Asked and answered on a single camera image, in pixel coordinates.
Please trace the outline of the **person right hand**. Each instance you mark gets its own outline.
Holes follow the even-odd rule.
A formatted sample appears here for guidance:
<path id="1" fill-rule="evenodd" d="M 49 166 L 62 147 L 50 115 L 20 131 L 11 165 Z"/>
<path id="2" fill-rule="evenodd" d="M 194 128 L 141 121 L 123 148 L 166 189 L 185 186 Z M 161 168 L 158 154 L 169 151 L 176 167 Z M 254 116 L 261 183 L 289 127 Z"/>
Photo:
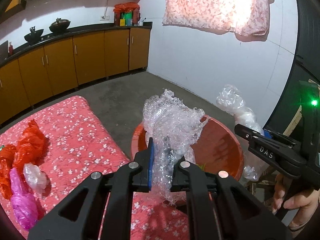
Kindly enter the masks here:
<path id="1" fill-rule="evenodd" d="M 284 196 L 287 192 L 283 184 L 284 176 L 276 176 L 275 193 L 273 196 L 272 213 L 276 213 L 284 202 Z M 292 231 L 301 229 L 313 216 L 319 204 L 319 191 L 307 190 L 298 193 L 284 202 L 283 207 L 289 210 L 298 209 L 297 214 L 289 224 Z"/>

